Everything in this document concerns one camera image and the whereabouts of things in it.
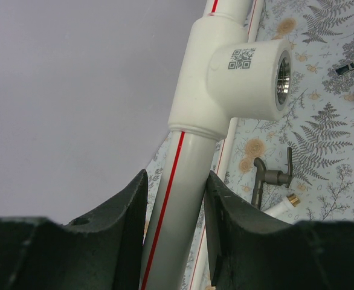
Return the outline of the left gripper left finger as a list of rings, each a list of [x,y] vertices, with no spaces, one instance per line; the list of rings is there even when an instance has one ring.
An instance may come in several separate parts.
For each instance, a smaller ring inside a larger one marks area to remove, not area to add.
[[[148,177],[67,225],[0,217],[0,289],[138,289]]]

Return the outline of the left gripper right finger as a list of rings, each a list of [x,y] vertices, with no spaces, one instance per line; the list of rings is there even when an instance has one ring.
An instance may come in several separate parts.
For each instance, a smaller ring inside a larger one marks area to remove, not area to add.
[[[216,289],[354,289],[354,222],[288,224],[234,194],[215,173],[204,206]]]

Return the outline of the white pipe frame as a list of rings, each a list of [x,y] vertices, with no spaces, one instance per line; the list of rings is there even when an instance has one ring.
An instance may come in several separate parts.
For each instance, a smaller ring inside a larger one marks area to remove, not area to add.
[[[192,26],[168,121],[169,151],[144,241],[141,289],[179,289],[215,147],[233,118],[279,120],[289,98],[285,39],[250,42],[249,1],[208,1]]]

